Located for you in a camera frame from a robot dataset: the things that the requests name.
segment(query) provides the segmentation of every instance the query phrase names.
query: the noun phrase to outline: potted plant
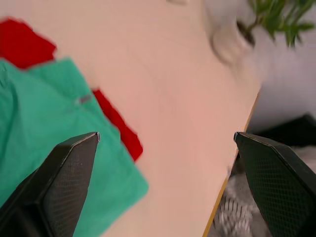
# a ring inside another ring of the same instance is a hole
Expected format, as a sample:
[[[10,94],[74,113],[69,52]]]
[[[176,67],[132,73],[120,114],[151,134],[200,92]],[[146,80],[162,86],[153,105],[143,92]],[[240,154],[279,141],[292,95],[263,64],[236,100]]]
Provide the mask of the potted plant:
[[[301,32],[314,28],[312,22],[301,20],[315,0],[248,0],[255,14],[255,20],[245,24],[235,20],[223,25],[214,32],[212,47],[219,59],[234,64],[255,46],[253,30],[263,27],[272,40],[276,33],[285,35],[286,44],[294,47],[296,41],[302,42]]]

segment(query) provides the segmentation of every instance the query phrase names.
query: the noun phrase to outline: plant stem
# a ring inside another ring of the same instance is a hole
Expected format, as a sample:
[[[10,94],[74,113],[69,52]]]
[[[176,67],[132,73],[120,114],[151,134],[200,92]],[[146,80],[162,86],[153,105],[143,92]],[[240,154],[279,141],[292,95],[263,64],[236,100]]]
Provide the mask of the plant stem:
[[[247,34],[251,33],[253,28],[255,28],[258,24],[259,24],[259,19],[256,18],[256,20],[252,24],[250,24],[248,28],[246,29]]]
[[[293,4],[291,10],[289,11],[288,15],[286,16],[286,18],[284,19],[284,23],[286,24],[287,21],[291,18],[291,16],[293,15],[295,9],[296,9],[296,4]]]

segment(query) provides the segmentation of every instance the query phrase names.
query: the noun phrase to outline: wooden table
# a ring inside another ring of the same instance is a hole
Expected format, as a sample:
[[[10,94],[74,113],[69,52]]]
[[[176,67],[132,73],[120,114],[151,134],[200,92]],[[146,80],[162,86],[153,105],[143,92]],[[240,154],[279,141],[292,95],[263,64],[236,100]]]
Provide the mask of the wooden table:
[[[144,145],[149,192],[104,237],[201,237],[260,88],[214,56],[203,1],[2,2],[0,15],[27,21],[101,86]]]

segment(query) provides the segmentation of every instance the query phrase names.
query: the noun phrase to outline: white wall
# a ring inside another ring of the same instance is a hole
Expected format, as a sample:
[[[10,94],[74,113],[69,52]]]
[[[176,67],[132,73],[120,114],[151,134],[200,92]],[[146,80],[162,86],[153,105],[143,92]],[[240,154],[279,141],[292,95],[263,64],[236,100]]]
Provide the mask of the white wall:
[[[246,22],[253,19],[246,0],[206,1],[218,23],[236,16]],[[306,18],[316,22],[316,8]],[[262,130],[306,112],[316,116],[316,31],[303,34],[304,45],[295,50],[286,47],[283,35],[275,44],[261,29],[255,36],[255,52],[245,61],[255,68],[263,86],[249,130]]]

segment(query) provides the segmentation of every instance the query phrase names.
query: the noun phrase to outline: white pot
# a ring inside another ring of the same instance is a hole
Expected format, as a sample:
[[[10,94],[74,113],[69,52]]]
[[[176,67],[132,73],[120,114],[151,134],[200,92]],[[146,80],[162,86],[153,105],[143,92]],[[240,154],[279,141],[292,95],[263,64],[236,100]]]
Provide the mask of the white pot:
[[[242,35],[236,21],[218,28],[211,44],[217,57],[229,65],[236,64],[253,50],[253,45]]]

